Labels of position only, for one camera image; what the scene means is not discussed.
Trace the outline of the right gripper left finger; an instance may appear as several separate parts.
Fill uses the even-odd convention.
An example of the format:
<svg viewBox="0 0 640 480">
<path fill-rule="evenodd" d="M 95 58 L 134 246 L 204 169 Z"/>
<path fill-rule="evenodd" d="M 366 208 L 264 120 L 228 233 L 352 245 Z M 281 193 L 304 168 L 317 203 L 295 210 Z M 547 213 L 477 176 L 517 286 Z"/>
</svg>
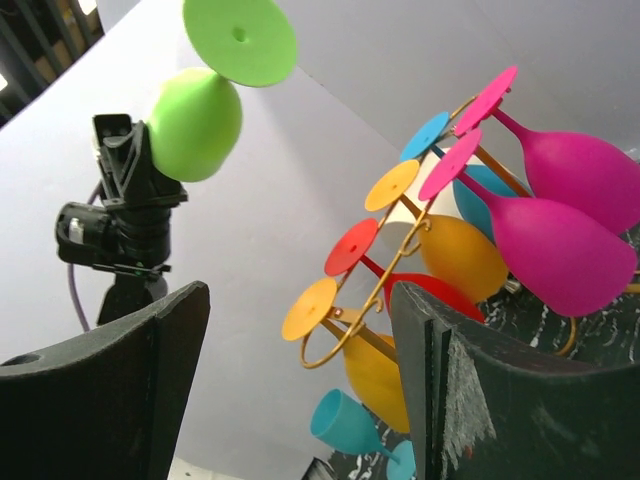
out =
<svg viewBox="0 0 640 480">
<path fill-rule="evenodd" d="M 1 365 L 4 479 L 165 479 L 210 314 L 194 281 Z"/>
</svg>

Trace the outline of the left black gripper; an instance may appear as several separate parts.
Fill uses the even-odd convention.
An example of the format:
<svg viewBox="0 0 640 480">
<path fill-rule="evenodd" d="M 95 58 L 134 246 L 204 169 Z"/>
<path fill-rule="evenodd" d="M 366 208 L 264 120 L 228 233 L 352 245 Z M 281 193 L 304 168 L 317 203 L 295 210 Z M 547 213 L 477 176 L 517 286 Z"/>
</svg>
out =
<svg viewBox="0 0 640 480">
<path fill-rule="evenodd" d="M 177 206 L 188 200 L 181 183 L 152 167 L 144 121 L 128 114 L 99 114 L 92 119 L 104 206 Z"/>
</svg>

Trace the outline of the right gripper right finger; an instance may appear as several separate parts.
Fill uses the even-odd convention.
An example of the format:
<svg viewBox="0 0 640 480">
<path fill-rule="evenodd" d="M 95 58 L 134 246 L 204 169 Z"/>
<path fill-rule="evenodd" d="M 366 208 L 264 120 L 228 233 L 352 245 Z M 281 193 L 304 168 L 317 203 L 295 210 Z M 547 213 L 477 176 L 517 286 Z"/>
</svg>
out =
<svg viewBox="0 0 640 480">
<path fill-rule="evenodd" d="M 455 311 L 419 286 L 391 320 L 421 479 L 635 479 L 639 316 L 571 359 Z"/>
</svg>

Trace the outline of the green wine glass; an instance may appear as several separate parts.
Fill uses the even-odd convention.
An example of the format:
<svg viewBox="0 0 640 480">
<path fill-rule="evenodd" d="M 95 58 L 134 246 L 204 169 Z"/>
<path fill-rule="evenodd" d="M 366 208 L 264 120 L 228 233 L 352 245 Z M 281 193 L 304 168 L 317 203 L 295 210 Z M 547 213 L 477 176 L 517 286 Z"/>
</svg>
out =
<svg viewBox="0 0 640 480">
<path fill-rule="evenodd" d="M 146 126 L 155 168 L 193 183 L 213 176 L 240 136 L 236 88 L 284 81 L 296 65 L 297 43 L 287 16 L 269 0 L 185 1 L 182 20 L 204 64 L 162 85 Z"/>
</svg>

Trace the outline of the orange wine glass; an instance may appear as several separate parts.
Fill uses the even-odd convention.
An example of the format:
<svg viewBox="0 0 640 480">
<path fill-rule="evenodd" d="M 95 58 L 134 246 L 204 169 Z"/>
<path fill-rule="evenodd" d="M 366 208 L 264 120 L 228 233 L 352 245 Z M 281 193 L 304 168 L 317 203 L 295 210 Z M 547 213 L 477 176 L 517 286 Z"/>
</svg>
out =
<svg viewBox="0 0 640 480">
<path fill-rule="evenodd" d="M 389 335 L 378 335 L 364 322 L 370 310 L 379 313 L 384 302 L 376 297 L 359 309 L 335 305 L 338 282 L 325 277 L 308 287 L 287 313 L 282 325 L 284 340 L 301 342 L 300 364 L 306 369 L 323 366 L 342 354 L 349 384 L 358 399 L 398 433 L 410 430 L 395 343 Z M 321 359 L 305 359 L 312 332 L 324 326 L 337 340 Z"/>
<path fill-rule="evenodd" d="M 426 203 L 417 194 L 433 166 L 431 161 L 426 166 L 417 160 L 401 162 L 375 183 L 365 199 L 367 211 L 382 210 L 387 214 L 378 239 L 392 251 L 398 250 L 417 218 L 400 197 L 405 196 L 422 211 Z M 490 240 L 453 212 L 453 204 L 453 185 L 448 184 L 427 214 L 431 229 L 416 233 L 421 244 L 419 255 L 429 275 L 453 286 L 470 301 L 480 303 L 505 286 L 509 270 Z"/>
</svg>

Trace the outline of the magenta wine glass front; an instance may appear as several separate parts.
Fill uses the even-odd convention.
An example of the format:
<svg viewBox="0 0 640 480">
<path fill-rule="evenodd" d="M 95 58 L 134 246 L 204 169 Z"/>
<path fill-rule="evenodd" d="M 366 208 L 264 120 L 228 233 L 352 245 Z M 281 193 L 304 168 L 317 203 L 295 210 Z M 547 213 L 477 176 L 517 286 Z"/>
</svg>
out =
<svg viewBox="0 0 640 480">
<path fill-rule="evenodd" d="M 475 129 L 439 157 L 419 192 L 432 199 L 460 180 L 488 207 L 496 247 L 514 276 L 551 310 L 586 316 L 610 304 L 631 283 L 634 248 L 596 220 L 568 205 L 535 197 L 494 194 L 466 171 L 483 132 Z"/>
</svg>

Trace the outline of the magenta wine glass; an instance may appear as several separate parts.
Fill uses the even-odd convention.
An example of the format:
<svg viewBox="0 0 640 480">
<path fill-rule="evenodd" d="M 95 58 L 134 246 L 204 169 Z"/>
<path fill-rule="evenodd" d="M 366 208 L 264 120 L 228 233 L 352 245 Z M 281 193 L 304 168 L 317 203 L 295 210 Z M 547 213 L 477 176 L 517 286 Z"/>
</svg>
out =
<svg viewBox="0 0 640 480">
<path fill-rule="evenodd" d="M 506 68 L 454 127 L 458 137 L 493 116 L 519 140 L 535 196 L 572 206 L 615 234 L 639 224 L 639 164 L 613 144 L 580 132 L 531 130 L 499 108 L 518 67 Z"/>
<path fill-rule="evenodd" d="M 432 199 L 460 180 L 488 207 L 496 247 L 514 276 L 551 310 L 586 316 L 610 304 L 631 283 L 634 248 L 596 220 L 568 205 L 535 197 L 494 194 L 466 171 L 483 132 L 475 129 L 439 157 L 419 192 Z"/>
</svg>

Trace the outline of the blue wine glass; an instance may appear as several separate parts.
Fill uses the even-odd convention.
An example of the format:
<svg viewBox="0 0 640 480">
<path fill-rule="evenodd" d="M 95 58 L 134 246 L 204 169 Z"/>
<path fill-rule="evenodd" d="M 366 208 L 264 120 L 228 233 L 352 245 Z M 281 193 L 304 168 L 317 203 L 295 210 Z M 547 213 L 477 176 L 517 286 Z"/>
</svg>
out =
<svg viewBox="0 0 640 480">
<path fill-rule="evenodd" d="M 449 121 L 447 111 L 440 112 L 428 120 L 407 142 L 403 148 L 400 160 L 417 159 L 444 132 Z M 517 194 L 494 172 L 483 164 L 468 164 L 466 173 L 477 183 L 490 192 L 505 196 L 516 197 Z M 495 242 L 489 209 L 486 204 L 460 180 L 453 184 L 453 194 L 462 218 L 478 228 L 492 243 Z"/>
<path fill-rule="evenodd" d="M 310 432 L 344 454 L 379 453 L 386 456 L 387 479 L 407 480 L 416 474 L 412 442 L 404 440 L 389 450 L 381 442 L 372 416 L 340 389 L 329 390 L 318 402 L 311 415 Z"/>
</svg>

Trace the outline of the red wine glass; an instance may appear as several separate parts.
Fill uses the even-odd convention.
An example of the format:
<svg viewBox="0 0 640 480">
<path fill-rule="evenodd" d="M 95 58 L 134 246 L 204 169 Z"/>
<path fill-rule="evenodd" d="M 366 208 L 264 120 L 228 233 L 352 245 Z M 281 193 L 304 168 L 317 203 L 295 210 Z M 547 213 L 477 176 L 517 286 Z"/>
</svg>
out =
<svg viewBox="0 0 640 480">
<path fill-rule="evenodd" d="M 329 253 L 324 264 L 325 274 L 338 276 L 346 273 L 358 263 L 363 263 L 378 279 L 381 279 L 385 269 L 367 256 L 367 252 L 374 243 L 377 233 L 378 222 L 374 218 L 367 218 L 352 226 L 337 241 Z M 413 283 L 431 293 L 455 311 L 480 324 L 485 323 L 483 313 L 461 292 L 440 279 L 415 272 L 391 273 L 384 282 L 383 294 L 387 311 L 391 310 L 392 289 L 397 282 Z"/>
</svg>

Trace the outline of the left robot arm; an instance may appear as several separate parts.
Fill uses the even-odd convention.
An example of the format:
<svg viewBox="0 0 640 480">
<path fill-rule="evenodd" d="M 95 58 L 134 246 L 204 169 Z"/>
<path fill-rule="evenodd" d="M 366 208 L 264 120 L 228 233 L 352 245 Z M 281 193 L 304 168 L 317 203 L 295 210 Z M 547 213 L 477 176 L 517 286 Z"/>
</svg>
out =
<svg viewBox="0 0 640 480">
<path fill-rule="evenodd" d="M 150 133 L 127 114 L 93 117 L 101 179 L 99 206 L 69 202 L 57 217 L 58 257 L 114 275 L 99 326 L 136 312 L 167 294 L 171 211 L 188 200 L 182 184 L 153 165 Z"/>
</svg>

